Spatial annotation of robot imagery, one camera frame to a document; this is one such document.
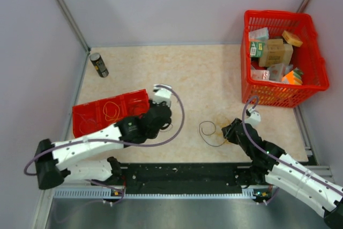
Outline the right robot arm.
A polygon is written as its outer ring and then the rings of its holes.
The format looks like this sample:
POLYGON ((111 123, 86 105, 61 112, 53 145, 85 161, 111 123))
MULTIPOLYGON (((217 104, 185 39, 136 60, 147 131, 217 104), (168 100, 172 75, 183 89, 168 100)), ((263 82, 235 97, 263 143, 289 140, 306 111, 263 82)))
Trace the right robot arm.
POLYGON ((223 127, 223 137, 242 148, 251 159, 250 177, 272 184, 294 196, 324 219, 329 228, 342 228, 342 187, 303 166, 279 146, 263 140, 240 119, 223 127))

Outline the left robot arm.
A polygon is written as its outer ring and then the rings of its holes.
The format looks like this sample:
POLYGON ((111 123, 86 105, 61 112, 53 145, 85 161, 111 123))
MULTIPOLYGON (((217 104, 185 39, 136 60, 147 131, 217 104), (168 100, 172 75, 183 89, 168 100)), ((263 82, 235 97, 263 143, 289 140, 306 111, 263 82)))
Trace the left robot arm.
POLYGON ((97 162, 87 159, 155 139, 172 122, 170 106, 170 101, 151 101, 146 113, 125 117, 91 134, 64 142, 41 140, 34 160, 38 188, 52 189, 64 182, 77 180, 118 183, 122 172, 116 158, 97 162))

